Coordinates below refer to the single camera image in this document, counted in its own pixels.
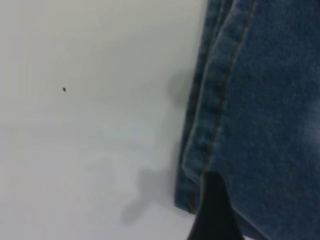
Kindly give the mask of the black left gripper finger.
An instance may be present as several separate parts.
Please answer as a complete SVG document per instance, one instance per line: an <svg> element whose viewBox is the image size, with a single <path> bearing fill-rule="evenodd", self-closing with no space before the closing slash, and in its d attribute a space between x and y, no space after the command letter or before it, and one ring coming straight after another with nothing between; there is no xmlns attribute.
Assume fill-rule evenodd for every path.
<svg viewBox="0 0 320 240"><path fill-rule="evenodd" d="M205 172L200 182L200 205L189 240L242 240L226 185L217 172Z"/></svg>

